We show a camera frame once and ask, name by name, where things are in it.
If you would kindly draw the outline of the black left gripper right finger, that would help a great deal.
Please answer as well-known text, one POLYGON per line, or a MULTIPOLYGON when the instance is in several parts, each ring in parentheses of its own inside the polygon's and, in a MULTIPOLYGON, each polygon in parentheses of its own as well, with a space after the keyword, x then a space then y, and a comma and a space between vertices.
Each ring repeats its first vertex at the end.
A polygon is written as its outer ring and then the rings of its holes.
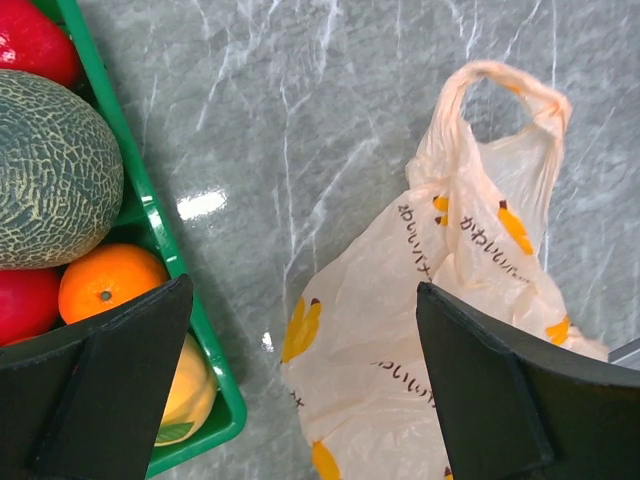
POLYGON ((636 479, 639 373, 494 319, 432 283, 417 326, 457 479, 636 479))

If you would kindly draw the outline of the fake orange mandarin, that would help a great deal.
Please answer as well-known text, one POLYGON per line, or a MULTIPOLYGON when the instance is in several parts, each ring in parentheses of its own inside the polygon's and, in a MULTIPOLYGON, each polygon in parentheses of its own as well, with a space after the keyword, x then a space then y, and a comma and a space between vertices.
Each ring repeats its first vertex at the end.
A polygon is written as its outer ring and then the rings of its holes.
POLYGON ((166 282, 164 264, 126 243, 100 245, 71 262, 60 283, 62 320, 73 324, 120 306, 166 282))

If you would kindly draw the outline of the orange banana-print plastic bag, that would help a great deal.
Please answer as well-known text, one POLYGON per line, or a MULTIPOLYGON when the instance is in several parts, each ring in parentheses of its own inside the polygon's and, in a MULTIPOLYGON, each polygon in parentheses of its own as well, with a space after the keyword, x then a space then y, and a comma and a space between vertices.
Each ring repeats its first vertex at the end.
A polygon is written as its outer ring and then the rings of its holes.
POLYGON ((281 372, 324 479, 449 479, 416 322, 432 282, 476 309, 604 360, 538 251, 571 116, 558 91, 473 61, 444 84, 407 190, 303 291, 281 372))

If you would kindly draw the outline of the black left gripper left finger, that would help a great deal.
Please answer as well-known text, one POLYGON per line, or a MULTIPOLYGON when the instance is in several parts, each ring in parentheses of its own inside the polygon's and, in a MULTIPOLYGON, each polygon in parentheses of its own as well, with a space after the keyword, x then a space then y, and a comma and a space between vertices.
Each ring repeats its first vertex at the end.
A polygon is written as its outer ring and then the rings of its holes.
POLYGON ((2 478, 145 478, 192 307, 182 274, 2 348, 2 478))

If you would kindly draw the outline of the yellow fake lemon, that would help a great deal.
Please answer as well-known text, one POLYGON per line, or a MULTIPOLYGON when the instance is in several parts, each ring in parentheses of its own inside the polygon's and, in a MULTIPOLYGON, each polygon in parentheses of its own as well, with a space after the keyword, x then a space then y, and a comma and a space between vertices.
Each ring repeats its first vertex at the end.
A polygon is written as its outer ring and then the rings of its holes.
POLYGON ((216 394, 212 367, 196 339, 187 334, 154 446, 180 443, 193 436, 207 420, 216 394))

